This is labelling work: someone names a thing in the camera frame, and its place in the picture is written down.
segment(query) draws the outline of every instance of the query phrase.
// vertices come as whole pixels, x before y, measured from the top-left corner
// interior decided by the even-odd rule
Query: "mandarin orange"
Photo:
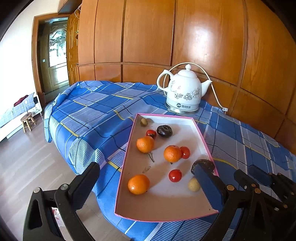
[[[177,162],[182,157],[182,151],[179,147],[170,145],[165,148],[163,156],[168,162]]]
[[[147,192],[149,189],[149,186],[150,186],[150,180],[144,174],[136,175],[128,181],[128,190],[132,194],[136,194],[136,195]]]
[[[144,136],[137,139],[137,148],[140,152],[149,153],[153,150],[154,139],[151,136]]]

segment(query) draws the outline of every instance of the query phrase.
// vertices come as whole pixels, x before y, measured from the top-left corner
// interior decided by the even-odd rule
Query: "bed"
[[[165,107],[165,96],[156,85],[77,82],[52,103],[44,114],[44,131],[48,142],[57,149],[76,174],[90,162],[99,163],[100,177],[93,191],[104,217],[136,241],[200,239],[215,215],[178,222],[144,223],[114,214],[116,192],[124,154],[136,113],[176,115]],[[235,182],[233,173],[256,165],[265,172],[282,173],[296,180],[296,156],[266,134],[201,101],[198,113],[191,115],[203,134],[224,183]],[[276,197],[269,188],[261,190]],[[225,235],[229,240],[231,226]]]
[[[31,112],[32,116],[42,112],[37,94],[30,94],[20,104],[0,114],[0,141],[5,137],[10,138],[14,133],[22,129],[20,120],[25,112]]]

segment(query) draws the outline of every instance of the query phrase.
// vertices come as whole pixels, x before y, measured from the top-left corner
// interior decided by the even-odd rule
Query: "kettle base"
[[[165,106],[168,108],[168,110],[178,113],[178,114],[184,114],[184,115],[192,115],[198,112],[198,110],[195,111],[185,111],[185,110],[180,110],[178,108],[172,107],[170,105],[168,105],[167,103],[165,103]]]

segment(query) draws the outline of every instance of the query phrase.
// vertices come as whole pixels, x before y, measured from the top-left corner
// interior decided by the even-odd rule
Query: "door frame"
[[[37,95],[40,100],[41,106],[45,106],[45,96],[42,91],[40,78],[39,78],[39,68],[38,68],[38,57],[37,57],[37,38],[38,38],[38,29],[39,23],[44,20],[50,20],[52,18],[65,18],[69,17],[70,14],[59,14],[56,13],[49,13],[49,14],[42,14],[34,17],[33,20],[33,27],[32,27],[32,67],[33,67],[33,77],[35,88],[37,91]]]

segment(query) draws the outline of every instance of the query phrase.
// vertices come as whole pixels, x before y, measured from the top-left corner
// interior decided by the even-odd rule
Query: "fruit stem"
[[[150,156],[150,154],[152,155],[152,153],[148,153],[150,159],[151,159],[153,162],[155,162],[155,161],[153,160],[153,158]]]

